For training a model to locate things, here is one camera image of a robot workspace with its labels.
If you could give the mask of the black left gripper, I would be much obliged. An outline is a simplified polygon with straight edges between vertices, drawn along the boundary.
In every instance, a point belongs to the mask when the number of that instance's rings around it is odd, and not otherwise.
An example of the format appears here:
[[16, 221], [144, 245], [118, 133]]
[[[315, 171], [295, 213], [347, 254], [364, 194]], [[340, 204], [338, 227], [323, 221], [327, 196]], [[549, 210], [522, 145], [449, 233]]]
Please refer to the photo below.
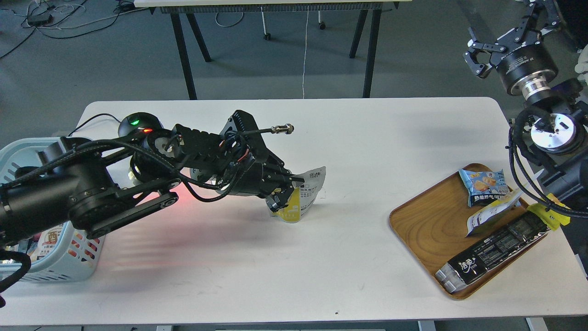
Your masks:
[[244, 161], [230, 168], [229, 176], [236, 174], [237, 177], [228, 194], [266, 197], [266, 205], [271, 212], [284, 209], [294, 189], [300, 184], [300, 177], [292, 175], [284, 165], [272, 151], [268, 151], [265, 160], [255, 153], [248, 153]]

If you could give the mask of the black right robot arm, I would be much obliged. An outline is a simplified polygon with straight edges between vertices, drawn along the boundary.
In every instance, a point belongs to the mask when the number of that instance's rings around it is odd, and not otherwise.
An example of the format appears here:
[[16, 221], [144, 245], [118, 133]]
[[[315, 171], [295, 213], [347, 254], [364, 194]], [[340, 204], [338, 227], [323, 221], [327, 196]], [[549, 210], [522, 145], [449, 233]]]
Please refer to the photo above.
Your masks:
[[509, 96], [523, 97], [509, 132], [510, 170], [522, 160], [543, 170], [525, 192], [571, 220], [587, 220], [587, 84], [572, 77], [551, 86], [559, 69], [544, 46], [563, 32], [574, 46], [587, 42], [585, 0], [459, 0], [469, 23], [463, 57], [477, 78], [490, 73]]

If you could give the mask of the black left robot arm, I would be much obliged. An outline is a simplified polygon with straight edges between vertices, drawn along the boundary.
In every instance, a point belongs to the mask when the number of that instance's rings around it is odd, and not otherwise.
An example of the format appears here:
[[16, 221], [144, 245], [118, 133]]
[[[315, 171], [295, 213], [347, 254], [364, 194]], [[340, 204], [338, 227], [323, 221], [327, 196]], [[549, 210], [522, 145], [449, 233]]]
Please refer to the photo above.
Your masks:
[[119, 123], [116, 139], [61, 137], [40, 166], [1, 184], [1, 247], [65, 221], [101, 237], [176, 203], [180, 183], [201, 202], [256, 196], [277, 212], [305, 179], [285, 168], [262, 134], [293, 131], [292, 124], [260, 129], [243, 110], [219, 134], [164, 129], [155, 115], [138, 112]]

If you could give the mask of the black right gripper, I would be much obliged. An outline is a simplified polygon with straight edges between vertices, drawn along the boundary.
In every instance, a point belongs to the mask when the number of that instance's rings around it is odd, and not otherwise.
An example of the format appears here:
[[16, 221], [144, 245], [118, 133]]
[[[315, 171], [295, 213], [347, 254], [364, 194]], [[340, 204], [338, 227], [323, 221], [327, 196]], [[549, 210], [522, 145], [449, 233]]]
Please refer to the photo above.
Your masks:
[[511, 96], [533, 96], [549, 90], [558, 73], [556, 64], [543, 46], [542, 30], [537, 28], [540, 13], [547, 13], [544, 29], [559, 28], [560, 11], [555, 2], [527, 2], [519, 24], [496, 41], [479, 42], [472, 27], [464, 61], [477, 78], [486, 78], [495, 69]]

